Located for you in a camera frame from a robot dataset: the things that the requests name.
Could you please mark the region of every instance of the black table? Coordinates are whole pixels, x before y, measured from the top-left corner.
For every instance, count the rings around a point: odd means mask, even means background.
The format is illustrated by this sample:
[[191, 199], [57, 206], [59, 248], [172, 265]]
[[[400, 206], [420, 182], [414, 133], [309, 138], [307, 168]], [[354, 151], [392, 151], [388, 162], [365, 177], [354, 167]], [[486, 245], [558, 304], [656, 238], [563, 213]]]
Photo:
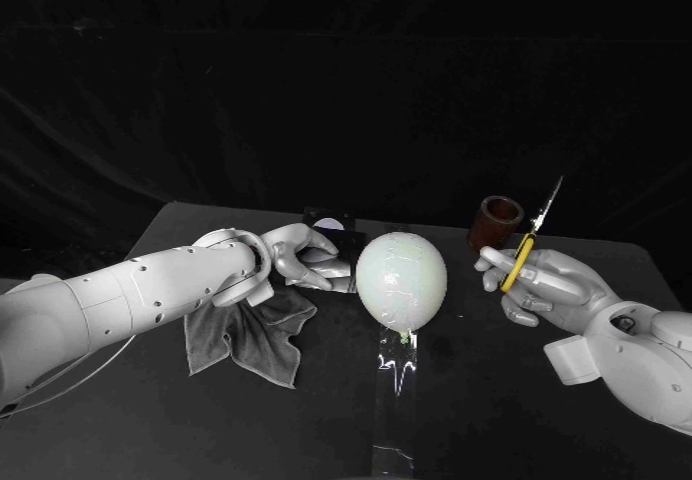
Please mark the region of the black table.
[[[183, 203], [159, 213], [130, 257], [189, 245], [209, 231], [258, 234], [296, 214]], [[371, 239], [388, 225], [356, 229]], [[692, 437], [645, 421], [603, 380], [561, 384], [542, 346], [568, 337], [548, 322], [511, 323], [482, 288], [466, 230], [411, 225], [447, 263], [442, 310], [420, 331], [416, 469], [436, 478], [684, 478]], [[646, 251], [541, 237], [587, 262], [626, 300], [679, 309]], [[380, 324], [358, 295], [302, 290], [319, 307], [294, 343], [297, 389], [231, 359], [189, 377], [183, 323], [140, 335], [71, 394], [16, 415], [0, 435], [0, 478], [336, 479], [368, 475]], [[98, 352], [70, 385], [119, 346]]]

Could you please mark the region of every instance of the towel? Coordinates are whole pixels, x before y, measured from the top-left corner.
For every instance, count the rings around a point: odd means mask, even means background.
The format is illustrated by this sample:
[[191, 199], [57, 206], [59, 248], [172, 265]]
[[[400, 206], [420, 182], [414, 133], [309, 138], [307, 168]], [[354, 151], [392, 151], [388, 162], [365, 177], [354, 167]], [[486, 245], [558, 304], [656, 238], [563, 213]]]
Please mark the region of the towel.
[[300, 350], [289, 338], [300, 333], [318, 307], [292, 288], [273, 283], [274, 296], [256, 307], [209, 302], [185, 316], [191, 376], [230, 355], [235, 363], [277, 385], [296, 388]]

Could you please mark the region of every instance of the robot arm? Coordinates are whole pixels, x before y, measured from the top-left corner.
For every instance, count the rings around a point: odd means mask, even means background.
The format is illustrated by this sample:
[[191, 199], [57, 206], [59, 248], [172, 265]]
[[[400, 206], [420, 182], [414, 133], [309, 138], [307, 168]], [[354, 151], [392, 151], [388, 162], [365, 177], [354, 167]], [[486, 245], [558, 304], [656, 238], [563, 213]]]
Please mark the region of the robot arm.
[[64, 363], [165, 325], [205, 303], [225, 307], [274, 295], [273, 263], [289, 278], [318, 283], [296, 259], [306, 245], [338, 253], [306, 225], [263, 237], [235, 229], [207, 234], [182, 246], [130, 259], [70, 280], [39, 276], [0, 295], [0, 408]]
[[[512, 254], [482, 250], [476, 269], [489, 291]], [[535, 326], [537, 313], [577, 334], [544, 348], [563, 383], [603, 378], [635, 413], [692, 435], [692, 315], [623, 301], [596, 271], [553, 250], [531, 253], [518, 278], [502, 301], [508, 318]]]

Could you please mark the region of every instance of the black curtain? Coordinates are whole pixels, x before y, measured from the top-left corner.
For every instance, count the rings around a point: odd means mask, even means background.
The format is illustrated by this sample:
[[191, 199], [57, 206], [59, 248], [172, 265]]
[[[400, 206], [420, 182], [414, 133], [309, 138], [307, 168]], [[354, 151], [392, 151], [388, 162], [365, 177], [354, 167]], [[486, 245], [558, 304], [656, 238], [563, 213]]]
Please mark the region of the black curtain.
[[544, 233], [666, 263], [692, 206], [685, 29], [489, 27], [449, 5], [16, 6], [0, 244], [124, 252], [175, 200], [467, 227], [492, 194], [531, 216], [565, 174]]

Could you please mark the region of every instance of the brown cup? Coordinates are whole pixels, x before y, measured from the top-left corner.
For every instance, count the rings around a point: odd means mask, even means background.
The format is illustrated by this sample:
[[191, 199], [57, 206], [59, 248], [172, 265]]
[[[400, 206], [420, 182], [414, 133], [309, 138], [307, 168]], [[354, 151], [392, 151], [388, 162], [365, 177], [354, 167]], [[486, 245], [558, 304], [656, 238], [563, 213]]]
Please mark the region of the brown cup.
[[524, 209], [508, 197], [488, 197], [479, 208], [466, 241], [476, 252], [486, 246], [502, 249], [524, 219]]

